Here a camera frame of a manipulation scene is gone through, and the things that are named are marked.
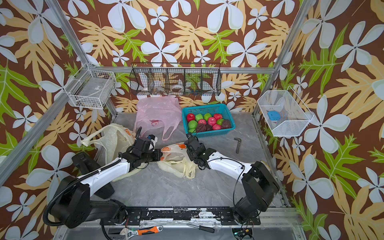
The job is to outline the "pink plastic bag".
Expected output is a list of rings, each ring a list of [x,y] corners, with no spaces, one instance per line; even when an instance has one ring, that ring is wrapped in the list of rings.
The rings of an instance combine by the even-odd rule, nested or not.
[[[182,108],[176,97],[149,97],[138,101],[134,132],[141,134],[163,128],[162,140],[167,141],[182,121]]]

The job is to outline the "pale yellow bag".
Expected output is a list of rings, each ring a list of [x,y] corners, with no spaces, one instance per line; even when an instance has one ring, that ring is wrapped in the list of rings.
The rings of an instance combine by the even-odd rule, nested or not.
[[[161,149],[162,157],[157,162],[158,167],[178,178],[193,179],[196,176],[196,165],[187,154],[187,147],[183,143],[173,144]]]

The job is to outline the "dark purple fruit toy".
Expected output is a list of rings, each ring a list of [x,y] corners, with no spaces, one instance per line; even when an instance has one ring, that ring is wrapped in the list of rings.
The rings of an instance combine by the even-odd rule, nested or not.
[[[206,131],[207,131],[206,124],[198,124],[198,126],[196,127],[197,133],[206,132]]]

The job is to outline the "yellow plastic bag with fruit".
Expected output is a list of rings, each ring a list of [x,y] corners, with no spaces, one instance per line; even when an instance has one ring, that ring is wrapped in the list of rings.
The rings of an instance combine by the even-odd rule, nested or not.
[[[90,145],[102,147],[105,150],[106,156],[99,160],[99,164],[104,166],[115,160],[119,152],[123,152],[132,146],[135,141],[135,136],[135,132],[122,125],[110,124],[84,138],[81,140],[81,143],[86,147]],[[113,168],[102,171],[99,176],[103,181],[110,178],[115,182],[123,178],[131,177],[141,171],[140,169],[135,169],[125,173],[126,169],[122,163],[119,163]]]

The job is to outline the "green cabbage toy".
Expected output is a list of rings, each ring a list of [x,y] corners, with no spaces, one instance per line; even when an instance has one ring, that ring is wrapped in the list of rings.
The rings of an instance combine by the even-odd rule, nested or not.
[[[198,122],[196,120],[191,120],[188,122],[189,129],[196,129],[197,126],[198,126]]]

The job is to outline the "pink red fruit toy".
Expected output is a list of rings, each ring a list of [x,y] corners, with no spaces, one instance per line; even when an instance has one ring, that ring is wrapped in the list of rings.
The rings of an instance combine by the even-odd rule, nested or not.
[[[198,124],[206,125],[207,122],[206,122],[206,120],[204,120],[204,119],[200,119],[200,120],[198,120]]]

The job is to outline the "small red fruit toy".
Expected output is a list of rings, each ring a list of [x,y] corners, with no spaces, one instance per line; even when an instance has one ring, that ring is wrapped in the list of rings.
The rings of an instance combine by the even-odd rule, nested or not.
[[[222,129],[222,126],[221,125],[218,125],[218,124],[215,124],[213,126],[213,130],[216,131],[216,130],[221,130]]]

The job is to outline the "teal plastic basket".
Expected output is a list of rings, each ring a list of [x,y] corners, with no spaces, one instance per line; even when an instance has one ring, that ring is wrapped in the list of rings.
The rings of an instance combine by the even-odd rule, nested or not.
[[[182,120],[185,133],[198,138],[225,135],[236,127],[224,104],[184,108]]]

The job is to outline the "green bumpy fruit toy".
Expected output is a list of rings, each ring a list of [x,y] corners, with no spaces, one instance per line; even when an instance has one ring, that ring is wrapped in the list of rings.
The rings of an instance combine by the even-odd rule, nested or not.
[[[204,119],[204,116],[202,114],[197,114],[195,115],[195,120],[198,122],[200,120],[203,120]]]

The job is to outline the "red apple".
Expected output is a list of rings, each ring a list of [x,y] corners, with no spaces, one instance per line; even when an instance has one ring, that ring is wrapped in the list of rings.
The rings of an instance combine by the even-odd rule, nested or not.
[[[194,121],[196,119],[195,115],[190,113],[187,114],[187,122],[189,123],[190,121]]]

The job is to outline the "green apple toy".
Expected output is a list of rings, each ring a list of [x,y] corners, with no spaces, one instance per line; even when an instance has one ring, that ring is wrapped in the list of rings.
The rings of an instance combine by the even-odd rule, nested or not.
[[[210,113],[204,114],[204,120],[205,121],[208,121],[211,117],[212,117],[212,115]]]

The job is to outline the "green round fruit toy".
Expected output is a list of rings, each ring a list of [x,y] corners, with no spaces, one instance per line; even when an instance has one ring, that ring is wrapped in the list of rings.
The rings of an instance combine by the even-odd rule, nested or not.
[[[223,121],[224,121],[224,119],[219,119],[219,120],[217,120],[216,124],[221,126],[223,124]]]

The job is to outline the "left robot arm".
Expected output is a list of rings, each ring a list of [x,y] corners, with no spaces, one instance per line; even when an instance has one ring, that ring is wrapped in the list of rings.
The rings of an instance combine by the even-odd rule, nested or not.
[[[122,224],[126,220],[127,207],[117,200],[92,201],[97,191],[106,188],[113,180],[138,169],[142,164],[158,162],[162,157],[156,148],[154,135],[141,137],[137,132],[132,146],[119,153],[111,163],[94,169],[78,178],[66,177],[43,213],[47,226],[65,225],[73,229],[83,222],[100,220],[105,224]]]

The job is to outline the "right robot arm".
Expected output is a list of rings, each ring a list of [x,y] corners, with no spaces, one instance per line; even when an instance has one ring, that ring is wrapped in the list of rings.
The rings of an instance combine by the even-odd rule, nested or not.
[[[267,211],[280,191],[280,186],[266,165],[260,161],[250,164],[226,157],[212,148],[206,148],[192,134],[187,134],[184,144],[190,160],[197,164],[200,170],[219,171],[243,185],[246,196],[232,208],[236,222],[253,222],[254,225],[260,225],[260,213]]]

